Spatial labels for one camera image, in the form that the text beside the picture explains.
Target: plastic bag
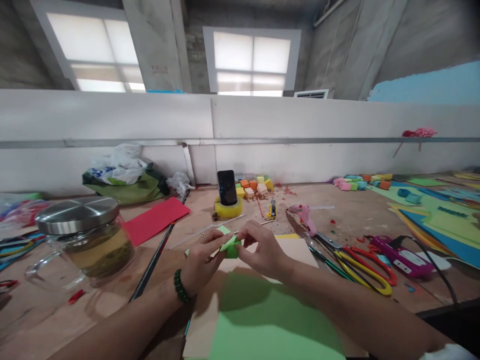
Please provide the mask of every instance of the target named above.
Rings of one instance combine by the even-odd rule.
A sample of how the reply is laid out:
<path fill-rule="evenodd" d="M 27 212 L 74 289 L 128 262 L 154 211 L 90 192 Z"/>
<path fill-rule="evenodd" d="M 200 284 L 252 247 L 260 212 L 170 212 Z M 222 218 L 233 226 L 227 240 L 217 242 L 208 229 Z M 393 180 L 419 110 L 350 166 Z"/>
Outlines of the plastic bag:
<path fill-rule="evenodd" d="M 16 230 L 35 225 L 37 214 L 50 206 L 45 200 L 24 200 L 0 222 L 0 230 Z"/>
<path fill-rule="evenodd" d="M 168 186 L 175 188 L 176 192 L 183 196 L 187 192 L 187 189 L 195 189 L 193 186 L 190 185 L 190 179 L 186 173 L 177 171 L 173 174 L 172 177 L 169 177 L 166 180 Z"/>
<path fill-rule="evenodd" d="M 147 167 L 147 164 L 138 158 L 141 151 L 140 145 L 120 144 L 112 155 L 93 159 L 92 167 L 87 172 L 105 184 L 135 184 Z"/>

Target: green bag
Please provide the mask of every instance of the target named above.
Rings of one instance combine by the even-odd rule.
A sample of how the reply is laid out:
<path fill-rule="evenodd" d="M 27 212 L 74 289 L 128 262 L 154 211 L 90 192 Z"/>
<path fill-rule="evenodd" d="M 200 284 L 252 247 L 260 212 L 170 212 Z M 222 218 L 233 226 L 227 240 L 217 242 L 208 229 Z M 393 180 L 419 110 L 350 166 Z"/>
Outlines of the green bag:
<path fill-rule="evenodd" d="M 114 198 L 120 205 L 151 202 L 170 194 L 167 179 L 153 166 L 153 163 L 149 163 L 142 176 L 131 185 L 106 184 L 88 172 L 81 176 L 82 184 L 100 196 Z"/>

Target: smartphone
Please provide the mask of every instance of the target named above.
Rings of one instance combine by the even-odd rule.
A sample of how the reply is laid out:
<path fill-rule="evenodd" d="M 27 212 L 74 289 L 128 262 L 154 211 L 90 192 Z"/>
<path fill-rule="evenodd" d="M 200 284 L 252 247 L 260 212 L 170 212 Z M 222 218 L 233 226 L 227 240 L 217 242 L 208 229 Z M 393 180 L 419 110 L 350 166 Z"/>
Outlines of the smartphone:
<path fill-rule="evenodd" d="M 235 188 L 235 176 L 233 170 L 218 171 L 218 192 L 220 204 L 231 206 L 237 203 L 237 189 Z"/>

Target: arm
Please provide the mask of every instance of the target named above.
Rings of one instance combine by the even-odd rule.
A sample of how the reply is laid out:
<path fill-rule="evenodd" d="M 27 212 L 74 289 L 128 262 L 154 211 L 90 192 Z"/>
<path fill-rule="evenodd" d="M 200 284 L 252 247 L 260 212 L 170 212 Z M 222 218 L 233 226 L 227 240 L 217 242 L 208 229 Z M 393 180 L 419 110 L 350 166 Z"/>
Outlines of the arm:
<path fill-rule="evenodd" d="M 190 248 L 180 279 L 189 297 L 205 286 L 225 251 L 210 255 L 226 243 L 232 234 L 211 229 Z M 125 305 L 105 320 L 84 332 L 50 360 L 138 359 L 165 321 L 182 306 L 173 277 Z"/>
<path fill-rule="evenodd" d="M 273 233 L 249 221 L 238 233 L 245 239 L 238 255 L 255 271 L 305 294 L 357 344 L 380 359 L 419 359 L 453 343 L 398 304 L 359 284 L 295 261 Z M 246 247 L 258 242 L 257 251 Z"/>

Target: red foam sheet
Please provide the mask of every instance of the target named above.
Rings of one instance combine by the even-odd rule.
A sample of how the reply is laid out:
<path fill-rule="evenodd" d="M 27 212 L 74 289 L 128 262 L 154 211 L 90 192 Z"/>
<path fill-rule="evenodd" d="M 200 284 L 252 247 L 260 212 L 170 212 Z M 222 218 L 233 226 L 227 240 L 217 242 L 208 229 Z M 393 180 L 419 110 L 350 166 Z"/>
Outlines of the red foam sheet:
<path fill-rule="evenodd" d="M 126 222 L 125 229 L 130 235 L 132 244 L 138 246 L 189 212 L 188 207 L 172 197 Z"/>

